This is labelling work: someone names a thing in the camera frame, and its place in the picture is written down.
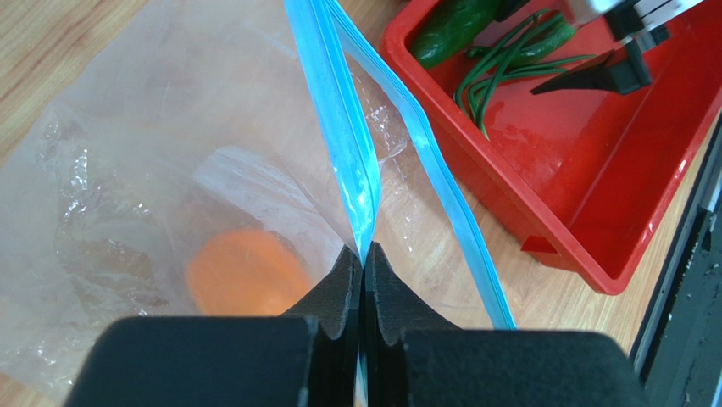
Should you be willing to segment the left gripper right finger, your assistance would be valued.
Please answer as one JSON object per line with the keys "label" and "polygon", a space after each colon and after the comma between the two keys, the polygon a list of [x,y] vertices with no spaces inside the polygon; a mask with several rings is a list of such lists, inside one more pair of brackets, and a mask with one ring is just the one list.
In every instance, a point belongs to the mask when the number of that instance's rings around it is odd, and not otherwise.
{"label": "left gripper right finger", "polygon": [[645,406],[633,366],[596,332],[464,330],[394,273],[378,243],[364,267],[371,406]]}

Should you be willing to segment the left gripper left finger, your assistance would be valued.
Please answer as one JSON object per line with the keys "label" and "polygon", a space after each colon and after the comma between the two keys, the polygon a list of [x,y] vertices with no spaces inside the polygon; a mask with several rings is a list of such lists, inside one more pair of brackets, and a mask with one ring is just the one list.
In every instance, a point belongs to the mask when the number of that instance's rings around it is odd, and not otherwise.
{"label": "left gripper left finger", "polygon": [[363,268],[349,248],[272,317],[128,317],[98,338],[68,406],[350,406]]}

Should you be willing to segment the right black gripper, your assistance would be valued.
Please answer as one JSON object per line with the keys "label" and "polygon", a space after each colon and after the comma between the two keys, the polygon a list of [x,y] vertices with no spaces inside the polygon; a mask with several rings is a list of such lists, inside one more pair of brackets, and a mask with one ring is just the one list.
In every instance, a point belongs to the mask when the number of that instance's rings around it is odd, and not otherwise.
{"label": "right black gripper", "polygon": [[539,95],[596,90],[627,95],[652,83],[643,54],[670,39],[668,23],[701,0],[567,0],[559,10],[574,27],[602,18],[622,45],[534,87]]}

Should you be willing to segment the orange fruit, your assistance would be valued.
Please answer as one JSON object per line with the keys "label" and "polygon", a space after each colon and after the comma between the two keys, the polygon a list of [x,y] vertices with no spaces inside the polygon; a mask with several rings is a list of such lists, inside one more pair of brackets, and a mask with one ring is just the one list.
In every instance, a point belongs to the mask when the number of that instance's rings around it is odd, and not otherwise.
{"label": "orange fruit", "polygon": [[261,230],[210,239],[188,265],[186,280],[196,306],[215,316],[281,315],[313,287],[292,251]]}

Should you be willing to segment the green onion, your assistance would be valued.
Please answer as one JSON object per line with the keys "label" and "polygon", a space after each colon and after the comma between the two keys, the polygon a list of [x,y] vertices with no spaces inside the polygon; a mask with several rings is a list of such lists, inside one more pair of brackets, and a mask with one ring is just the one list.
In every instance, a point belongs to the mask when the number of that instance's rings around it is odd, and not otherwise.
{"label": "green onion", "polygon": [[[559,11],[542,9],[535,12],[516,25],[495,44],[491,45],[492,50],[483,58],[475,59],[475,65],[460,81],[453,93],[453,101],[471,119],[484,137],[488,136],[485,126],[486,111],[491,104],[494,92],[499,86],[512,81],[562,74],[567,71],[568,65],[592,58],[590,54],[582,54],[548,61],[547,57],[550,54],[535,64],[519,68],[507,68],[511,58],[525,45],[527,40],[561,19],[565,20]],[[497,62],[497,58],[494,58],[495,54],[503,46],[507,45],[510,40],[514,42],[513,46],[502,56],[502,61]]]}

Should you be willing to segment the clear zip top bag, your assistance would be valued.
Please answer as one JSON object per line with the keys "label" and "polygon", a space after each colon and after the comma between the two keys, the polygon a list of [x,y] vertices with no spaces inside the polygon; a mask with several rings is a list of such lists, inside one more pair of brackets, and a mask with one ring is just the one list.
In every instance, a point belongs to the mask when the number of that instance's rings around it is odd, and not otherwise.
{"label": "clear zip top bag", "polygon": [[1,168],[1,372],[62,400],[101,333],[200,315],[210,239],[267,231],[313,286],[378,242],[514,327],[419,100],[334,1],[152,1]]}

